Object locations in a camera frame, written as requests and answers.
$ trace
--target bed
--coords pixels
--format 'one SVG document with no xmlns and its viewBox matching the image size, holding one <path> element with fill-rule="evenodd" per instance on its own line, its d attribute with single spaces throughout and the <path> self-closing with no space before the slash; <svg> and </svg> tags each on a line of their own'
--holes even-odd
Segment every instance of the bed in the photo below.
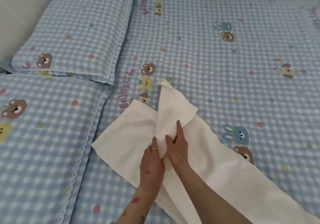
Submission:
<svg viewBox="0 0 320 224">
<path fill-rule="evenodd" d="M 90 144 L 134 99 L 157 110 L 161 78 L 199 108 L 221 143 L 320 218 L 318 0 L 133 0 L 129 15 L 107 80 L 2 64 L 13 76 L 106 83 L 95 83 L 106 103 L 61 222 L 110 223 L 122 213 L 135 188 Z M 146 223 L 174 221 L 154 204 Z"/>
</svg>

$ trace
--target white fabric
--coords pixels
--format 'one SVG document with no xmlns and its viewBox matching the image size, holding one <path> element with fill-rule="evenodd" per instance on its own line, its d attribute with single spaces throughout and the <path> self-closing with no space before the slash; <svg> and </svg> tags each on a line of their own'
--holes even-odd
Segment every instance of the white fabric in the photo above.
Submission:
<svg viewBox="0 0 320 224">
<path fill-rule="evenodd" d="M 144 149 L 155 135 L 163 156 L 165 135 L 175 137 L 175 124 L 179 119 L 189 143 L 191 167 L 253 224 L 320 223 L 254 165 L 222 145 L 206 122 L 196 115 L 198 109 L 182 93 L 165 80 L 160 80 L 159 84 L 162 89 L 158 113 L 135 100 L 92 144 L 111 168 L 137 187 Z M 167 155 L 164 161 L 166 172 L 156 203 L 178 224 L 201 224 Z"/>
</svg>

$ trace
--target person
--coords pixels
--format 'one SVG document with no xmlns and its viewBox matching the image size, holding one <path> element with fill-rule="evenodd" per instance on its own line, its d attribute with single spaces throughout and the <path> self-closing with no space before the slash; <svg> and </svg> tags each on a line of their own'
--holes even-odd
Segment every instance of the person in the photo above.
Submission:
<svg viewBox="0 0 320 224">
<path fill-rule="evenodd" d="M 169 160 L 188 193 L 202 224 L 252 224 L 246 217 L 212 190 L 188 163 L 188 142 L 180 121 L 177 136 L 166 136 Z M 114 224 L 144 224 L 155 201 L 165 173 L 156 137 L 144 151 L 140 164 L 140 185 L 128 206 Z"/>
</svg>

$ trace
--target white wall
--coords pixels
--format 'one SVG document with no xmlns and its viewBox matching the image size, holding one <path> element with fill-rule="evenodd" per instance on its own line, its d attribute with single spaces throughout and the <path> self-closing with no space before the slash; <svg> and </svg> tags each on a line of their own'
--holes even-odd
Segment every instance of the white wall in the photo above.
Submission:
<svg viewBox="0 0 320 224">
<path fill-rule="evenodd" d="M 24 44 L 50 1 L 0 0 L 0 60 Z"/>
</svg>

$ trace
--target gingham fabric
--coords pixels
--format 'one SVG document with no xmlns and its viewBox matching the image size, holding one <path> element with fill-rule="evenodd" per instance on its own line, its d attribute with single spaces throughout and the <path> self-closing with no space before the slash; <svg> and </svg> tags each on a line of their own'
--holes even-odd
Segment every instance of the gingham fabric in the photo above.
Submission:
<svg viewBox="0 0 320 224">
<path fill-rule="evenodd" d="M 70 221 L 109 93 L 71 78 L 0 75 L 1 223 Z"/>
<path fill-rule="evenodd" d="M 155 14 L 159 3 L 162 16 Z M 317 0 L 135 0 L 97 135 L 134 98 L 157 110 L 156 80 L 165 78 L 223 144 L 246 146 L 258 169 L 320 218 L 319 31 L 309 14 L 317 6 Z M 233 42 L 222 39 L 228 30 Z M 151 63 L 155 70 L 142 70 Z M 286 63 L 291 67 L 282 69 Z M 133 193 L 92 150 L 71 222 L 109 224 Z M 153 207 L 146 223 L 173 221 Z"/>
<path fill-rule="evenodd" d="M 132 3 L 53 0 L 6 69 L 12 73 L 50 71 L 54 76 L 82 74 L 113 85 Z"/>
</svg>

